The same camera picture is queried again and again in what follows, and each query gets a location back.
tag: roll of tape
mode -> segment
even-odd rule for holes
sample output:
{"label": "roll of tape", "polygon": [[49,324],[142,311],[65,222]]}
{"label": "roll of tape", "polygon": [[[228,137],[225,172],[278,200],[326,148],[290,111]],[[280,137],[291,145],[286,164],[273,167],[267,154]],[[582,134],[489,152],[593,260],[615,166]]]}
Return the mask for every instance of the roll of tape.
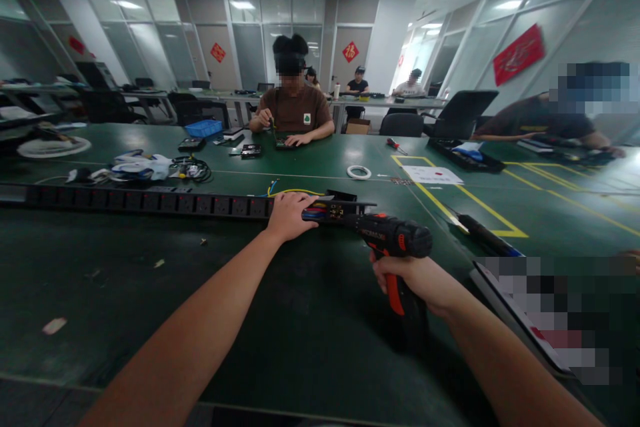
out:
{"label": "roll of tape", "polygon": [[[357,173],[353,173],[354,170],[362,170],[363,172],[365,172],[365,175],[358,175]],[[371,177],[371,170],[363,167],[362,165],[352,165],[347,169],[347,175],[357,180],[366,180]]]}

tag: black tray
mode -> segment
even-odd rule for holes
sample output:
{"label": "black tray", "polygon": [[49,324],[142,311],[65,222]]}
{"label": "black tray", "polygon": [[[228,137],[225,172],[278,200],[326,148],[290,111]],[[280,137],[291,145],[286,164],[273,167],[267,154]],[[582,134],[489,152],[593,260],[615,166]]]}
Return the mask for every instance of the black tray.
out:
{"label": "black tray", "polygon": [[459,140],[448,139],[429,139],[427,145],[430,145],[434,150],[438,151],[453,163],[458,165],[461,169],[467,171],[483,171],[497,173],[502,171],[506,165],[493,157],[489,157],[486,153],[482,154],[483,161],[478,162],[466,155],[459,155],[451,149],[456,148],[458,145],[462,145],[464,142]]}

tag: brown t-shirt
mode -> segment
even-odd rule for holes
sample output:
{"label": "brown t-shirt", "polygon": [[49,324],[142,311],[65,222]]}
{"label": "brown t-shirt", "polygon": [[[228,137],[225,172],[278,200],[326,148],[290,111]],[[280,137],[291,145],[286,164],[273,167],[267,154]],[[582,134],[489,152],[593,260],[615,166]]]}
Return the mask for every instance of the brown t-shirt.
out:
{"label": "brown t-shirt", "polygon": [[594,131],[591,120],[583,113],[554,113],[550,103],[536,95],[502,109],[474,135],[508,136],[545,132],[564,138],[582,138]]}
{"label": "brown t-shirt", "polygon": [[267,108],[275,119],[276,130],[283,132],[308,132],[332,120],[323,93],[308,85],[304,85],[295,97],[277,88],[267,90],[256,114]]}

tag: ceiling light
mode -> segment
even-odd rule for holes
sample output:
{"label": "ceiling light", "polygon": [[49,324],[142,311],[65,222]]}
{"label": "ceiling light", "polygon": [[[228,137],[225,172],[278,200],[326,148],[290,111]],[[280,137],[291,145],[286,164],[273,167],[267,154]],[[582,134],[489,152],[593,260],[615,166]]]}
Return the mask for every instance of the ceiling light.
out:
{"label": "ceiling light", "polygon": [[518,8],[521,3],[522,0],[513,0],[510,2],[501,3],[500,5],[496,5],[494,8],[497,8],[498,10],[514,10]]}
{"label": "ceiling light", "polygon": [[140,5],[136,5],[135,3],[131,3],[126,0],[111,0],[110,2],[130,10],[140,10],[142,8]]}
{"label": "ceiling light", "polygon": [[251,2],[229,0],[229,3],[240,10],[255,10]]}

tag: cordless drill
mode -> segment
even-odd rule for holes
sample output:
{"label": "cordless drill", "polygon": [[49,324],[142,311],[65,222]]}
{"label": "cordless drill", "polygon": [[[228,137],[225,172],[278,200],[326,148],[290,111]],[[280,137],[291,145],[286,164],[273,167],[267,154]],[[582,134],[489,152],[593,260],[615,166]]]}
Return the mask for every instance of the cordless drill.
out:
{"label": "cordless drill", "polygon": [[[347,215],[344,224],[364,239],[377,259],[383,256],[424,258],[431,253],[431,232],[415,222],[378,213]],[[407,347],[412,352],[420,352],[427,344],[429,333],[427,306],[409,289],[402,277],[387,274],[386,278],[389,303],[401,318]]]}

